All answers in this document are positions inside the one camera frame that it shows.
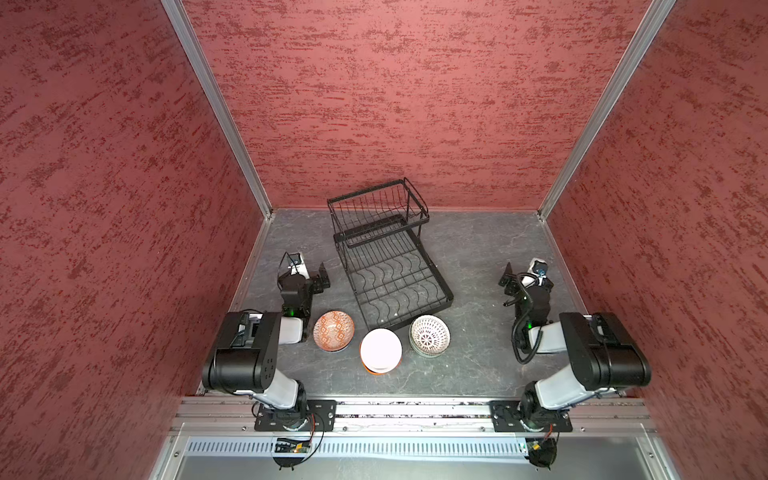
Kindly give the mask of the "red white patterned bowl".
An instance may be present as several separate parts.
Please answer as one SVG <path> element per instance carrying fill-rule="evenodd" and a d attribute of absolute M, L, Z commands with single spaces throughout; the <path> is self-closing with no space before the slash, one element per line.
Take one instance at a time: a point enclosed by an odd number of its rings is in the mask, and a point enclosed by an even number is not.
<path fill-rule="evenodd" d="M 423 315 L 415 319 L 409 328 L 410 337 L 435 337 L 446 338 L 451 341 L 448 326 L 434 315 Z"/>

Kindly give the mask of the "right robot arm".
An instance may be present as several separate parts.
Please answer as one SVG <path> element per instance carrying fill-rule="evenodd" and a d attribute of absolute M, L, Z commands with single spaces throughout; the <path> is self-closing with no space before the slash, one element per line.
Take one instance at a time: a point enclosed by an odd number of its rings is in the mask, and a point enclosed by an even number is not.
<path fill-rule="evenodd" d="M 534 258 L 524 272 L 506 265 L 499 285 L 514 308 L 511 343 L 516 361 L 565 353 L 568 365 L 528 383 L 517 400 L 489 403 L 494 431 L 551 434 L 570 432 L 570 411 L 601 395 L 644 387 L 651 367 L 613 313 L 561 313 L 549 318 L 553 281 L 546 262 Z"/>

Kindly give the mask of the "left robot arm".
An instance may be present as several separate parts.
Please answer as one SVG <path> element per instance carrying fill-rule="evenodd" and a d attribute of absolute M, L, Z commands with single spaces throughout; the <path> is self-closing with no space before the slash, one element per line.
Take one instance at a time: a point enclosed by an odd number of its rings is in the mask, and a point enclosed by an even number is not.
<path fill-rule="evenodd" d="M 316 425 L 303 384 L 277 367 L 281 345 L 307 340 L 313 297 L 331 286 L 324 265 L 312 273 L 303 267 L 290 263 L 278 274 L 279 311 L 227 313 L 202 367 L 205 390 L 249 397 L 266 408 L 258 427 L 302 431 Z"/>

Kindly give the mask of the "orange patterned bowl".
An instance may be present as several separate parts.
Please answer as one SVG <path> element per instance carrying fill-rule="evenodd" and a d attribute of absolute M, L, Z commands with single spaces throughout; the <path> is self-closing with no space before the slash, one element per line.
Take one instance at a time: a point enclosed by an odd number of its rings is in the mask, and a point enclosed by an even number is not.
<path fill-rule="evenodd" d="M 325 352 L 343 350 L 351 343 L 354 334 L 354 320 L 342 311 L 325 313 L 315 322 L 313 328 L 313 340 Z"/>

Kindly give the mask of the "green white patterned bowl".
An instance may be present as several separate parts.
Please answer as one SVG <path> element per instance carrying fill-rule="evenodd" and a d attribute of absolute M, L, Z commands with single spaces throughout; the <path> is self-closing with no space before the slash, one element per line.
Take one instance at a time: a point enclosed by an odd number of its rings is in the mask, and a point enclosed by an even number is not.
<path fill-rule="evenodd" d="M 436 358 L 442 355 L 450 345 L 450 340 L 435 337 L 410 337 L 412 349 L 425 358 Z"/>

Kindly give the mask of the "right controller board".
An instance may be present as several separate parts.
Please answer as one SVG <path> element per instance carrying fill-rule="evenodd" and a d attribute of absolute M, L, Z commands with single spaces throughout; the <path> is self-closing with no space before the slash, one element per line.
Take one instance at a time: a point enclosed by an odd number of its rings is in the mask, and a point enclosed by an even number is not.
<path fill-rule="evenodd" d="M 555 438 L 528 442 L 527 447 L 527 459 L 534 467 L 549 470 L 557 459 L 558 442 Z"/>

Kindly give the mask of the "controller board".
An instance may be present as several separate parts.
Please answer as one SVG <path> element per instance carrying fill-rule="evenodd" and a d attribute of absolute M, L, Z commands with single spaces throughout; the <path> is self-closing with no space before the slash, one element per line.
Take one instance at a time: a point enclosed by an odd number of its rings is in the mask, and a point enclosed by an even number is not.
<path fill-rule="evenodd" d="M 272 459 L 280 470 L 293 470 L 313 455 L 314 448 L 309 439 L 278 438 L 274 445 Z"/>
<path fill-rule="evenodd" d="M 527 459 L 534 467 L 549 470 L 557 459 L 558 442 L 555 438 L 528 442 L 527 447 Z"/>

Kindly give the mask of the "left controller board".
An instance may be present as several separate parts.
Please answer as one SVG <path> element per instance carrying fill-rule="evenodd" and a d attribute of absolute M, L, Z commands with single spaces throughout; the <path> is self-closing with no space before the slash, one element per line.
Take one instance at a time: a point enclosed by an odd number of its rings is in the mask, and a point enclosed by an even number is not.
<path fill-rule="evenodd" d="M 272 459 L 280 470 L 293 470 L 313 455 L 314 448 L 309 439 L 278 438 L 274 445 Z"/>

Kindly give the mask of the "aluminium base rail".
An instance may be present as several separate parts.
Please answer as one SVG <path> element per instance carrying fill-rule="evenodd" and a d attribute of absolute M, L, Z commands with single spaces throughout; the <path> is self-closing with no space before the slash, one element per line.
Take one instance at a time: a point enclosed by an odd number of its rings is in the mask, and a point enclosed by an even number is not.
<path fill-rule="evenodd" d="M 254 408 L 243 398 L 223 395 L 183 399 L 168 438 L 151 473 L 175 479 L 183 461 L 194 455 L 271 459 L 278 438 L 309 439 L 316 458 L 397 460 L 525 461 L 527 443 L 538 438 L 626 439 L 636 448 L 652 479 L 678 476 L 640 398 L 603 397 L 570 411 L 570 432 L 512 433 L 494 431 L 489 403 L 483 397 L 321 397 L 335 403 L 326 431 L 256 431 Z"/>

